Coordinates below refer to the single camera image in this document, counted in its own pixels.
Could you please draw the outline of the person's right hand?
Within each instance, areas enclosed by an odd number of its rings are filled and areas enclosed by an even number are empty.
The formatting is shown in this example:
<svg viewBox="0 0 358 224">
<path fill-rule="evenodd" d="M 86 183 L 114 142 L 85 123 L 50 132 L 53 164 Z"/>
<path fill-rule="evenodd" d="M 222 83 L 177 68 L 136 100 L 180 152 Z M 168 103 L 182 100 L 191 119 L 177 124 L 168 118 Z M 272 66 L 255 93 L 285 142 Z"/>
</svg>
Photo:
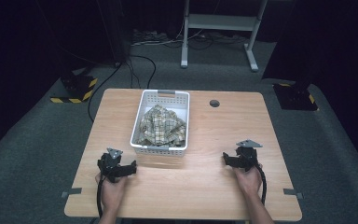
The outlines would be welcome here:
<svg viewBox="0 0 358 224">
<path fill-rule="evenodd" d="M 262 184 L 262 178 L 259 171 L 255 167 L 252 167 L 248 171 L 240 168 L 234 168 L 233 171 L 237 177 L 238 184 L 244 196 L 257 196 Z"/>
</svg>

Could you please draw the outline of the white metal stand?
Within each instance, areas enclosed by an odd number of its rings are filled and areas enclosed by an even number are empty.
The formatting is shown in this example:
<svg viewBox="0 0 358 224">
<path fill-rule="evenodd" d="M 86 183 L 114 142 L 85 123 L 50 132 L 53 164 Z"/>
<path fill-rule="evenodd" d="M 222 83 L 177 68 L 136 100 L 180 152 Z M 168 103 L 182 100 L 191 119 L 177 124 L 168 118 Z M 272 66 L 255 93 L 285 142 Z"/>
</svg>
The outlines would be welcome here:
<svg viewBox="0 0 358 224">
<path fill-rule="evenodd" d="M 253 46 L 268 1 L 269 0 L 261 0 L 260 7 L 258 9 L 258 13 L 256 16 L 245 17 L 245 16 L 213 15 L 213 14 L 193 14 L 189 10 L 190 0 L 185 0 L 184 34 L 183 34 L 180 66 L 182 68 L 188 67 L 188 40 L 189 40 L 188 34 L 190 29 L 242 31 L 242 32 L 251 33 L 249 41 L 245 43 L 243 47 L 251 70 L 253 72 L 257 72 L 259 68 L 253 53 Z"/>
</svg>

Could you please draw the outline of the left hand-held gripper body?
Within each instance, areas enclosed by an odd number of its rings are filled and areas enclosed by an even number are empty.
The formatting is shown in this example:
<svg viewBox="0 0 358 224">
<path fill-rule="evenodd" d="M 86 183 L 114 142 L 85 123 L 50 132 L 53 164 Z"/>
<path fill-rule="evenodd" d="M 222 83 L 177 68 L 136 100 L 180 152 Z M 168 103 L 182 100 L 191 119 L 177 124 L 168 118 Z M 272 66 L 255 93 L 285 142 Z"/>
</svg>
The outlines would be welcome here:
<svg viewBox="0 0 358 224">
<path fill-rule="evenodd" d="M 109 147 L 97 162 L 101 174 L 112 183 L 127 175 L 126 170 L 120 165 L 121 155 L 121 150 Z"/>
</svg>

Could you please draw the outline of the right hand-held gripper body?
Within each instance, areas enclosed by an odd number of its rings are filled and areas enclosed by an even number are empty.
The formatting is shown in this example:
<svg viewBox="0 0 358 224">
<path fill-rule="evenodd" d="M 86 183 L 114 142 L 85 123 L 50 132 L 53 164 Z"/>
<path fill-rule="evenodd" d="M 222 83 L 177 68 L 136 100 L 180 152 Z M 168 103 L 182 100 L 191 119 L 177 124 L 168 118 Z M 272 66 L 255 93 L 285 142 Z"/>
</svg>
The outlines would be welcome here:
<svg viewBox="0 0 358 224">
<path fill-rule="evenodd" d="M 257 147 L 261 147 L 257 142 L 246 139 L 237 143 L 237 158 L 234 167 L 242 168 L 245 171 L 249 171 L 255 167 L 258 171 L 261 170 L 261 166 L 257 159 Z"/>
</svg>

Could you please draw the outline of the beige plaid cloth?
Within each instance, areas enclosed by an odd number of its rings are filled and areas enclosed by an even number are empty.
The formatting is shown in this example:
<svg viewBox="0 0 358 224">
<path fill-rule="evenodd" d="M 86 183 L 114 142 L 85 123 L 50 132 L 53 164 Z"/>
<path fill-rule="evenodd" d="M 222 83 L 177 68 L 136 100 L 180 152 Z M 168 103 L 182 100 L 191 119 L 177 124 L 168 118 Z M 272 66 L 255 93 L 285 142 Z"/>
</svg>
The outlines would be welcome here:
<svg viewBox="0 0 358 224">
<path fill-rule="evenodd" d="M 186 122 L 162 105 L 154 105 L 141 117 L 138 130 L 139 145 L 182 147 L 186 143 Z"/>
</svg>

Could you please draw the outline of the person's left hand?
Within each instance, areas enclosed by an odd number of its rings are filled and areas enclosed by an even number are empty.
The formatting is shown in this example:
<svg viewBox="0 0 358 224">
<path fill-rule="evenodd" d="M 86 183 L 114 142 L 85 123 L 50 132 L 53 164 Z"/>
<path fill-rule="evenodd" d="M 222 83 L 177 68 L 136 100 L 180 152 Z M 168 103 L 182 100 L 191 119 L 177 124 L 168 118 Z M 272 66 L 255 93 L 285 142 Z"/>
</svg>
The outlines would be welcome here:
<svg viewBox="0 0 358 224">
<path fill-rule="evenodd" d="M 97 174 L 95 180 L 101 187 L 101 202 L 103 205 L 103 214 L 116 213 L 122 202 L 127 177 L 121 177 L 118 182 L 112 183 L 102 174 Z"/>
</svg>

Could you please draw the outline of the grey table clip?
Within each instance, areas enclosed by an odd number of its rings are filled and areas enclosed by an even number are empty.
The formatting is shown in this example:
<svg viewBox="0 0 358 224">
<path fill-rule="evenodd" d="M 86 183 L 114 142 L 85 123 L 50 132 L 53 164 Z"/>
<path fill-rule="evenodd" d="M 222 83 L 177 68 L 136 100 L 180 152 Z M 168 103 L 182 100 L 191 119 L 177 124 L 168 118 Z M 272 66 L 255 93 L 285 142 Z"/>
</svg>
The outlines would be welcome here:
<svg viewBox="0 0 358 224">
<path fill-rule="evenodd" d="M 72 195 L 72 194 L 81 194 L 82 192 L 82 188 L 74 188 L 74 189 L 67 189 L 65 191 L 62 192 L 62 195 L 61 197 L 63 199 L 67 199 L 69 195 Z"/>
<path fill-rule="evenodd" d="M 301 192 L 296 191 L 295 189 L 283 189 L 283 194 L 296 196 L 298 199 L 304 199 L 304 195 Z"/>
</svg>

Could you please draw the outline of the black yellow striped stand base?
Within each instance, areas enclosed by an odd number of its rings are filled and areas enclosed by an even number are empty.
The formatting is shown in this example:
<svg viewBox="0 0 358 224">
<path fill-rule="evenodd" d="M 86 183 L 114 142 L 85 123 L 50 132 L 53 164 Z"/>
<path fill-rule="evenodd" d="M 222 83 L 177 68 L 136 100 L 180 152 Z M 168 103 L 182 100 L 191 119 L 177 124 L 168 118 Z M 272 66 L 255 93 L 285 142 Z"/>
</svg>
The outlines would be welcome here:
<svg viewBox="0 0 358 224">
<path fill-rule="evenodd" d="M 273 90 L 281 109 L 304 111 L 316 111 L 318 109 L 314 97 L 307 89 L 302 90 L 289 84 L 277 83 L 273 85 Z"/>
<path fill-rule="evenodd" d="M 61 77 L 60 82 L 58 89 L 49 96 L 49 100 L 55 104 L 80 104 L 91 97 L 97 78 L 72 75 Z"/>
</svg>

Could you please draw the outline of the white plastic basket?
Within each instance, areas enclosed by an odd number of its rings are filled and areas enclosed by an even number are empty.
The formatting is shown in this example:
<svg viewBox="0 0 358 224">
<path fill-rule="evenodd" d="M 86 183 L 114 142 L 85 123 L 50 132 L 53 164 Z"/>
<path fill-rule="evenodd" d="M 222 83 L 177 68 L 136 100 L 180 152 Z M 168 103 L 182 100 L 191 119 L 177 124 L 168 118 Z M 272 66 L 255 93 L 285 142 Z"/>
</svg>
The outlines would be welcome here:
<svg viewBox="0 0 358 224">
<path fill-rule="evenodd" d="M 140 136 L 138 130 L 141 117 L 154 105 L 162 105 L 172 110 L 186 122 L 186 143 L 182 147 L 156 147 L 139 145 L 137 140 Z M 131 146 L 138 154 L 150 154 L 160 156 L 183 157 L 188 146 L 190 94 L 187 91 L 144 90 L 134 121 L 131 134 Z"/>
</svg>

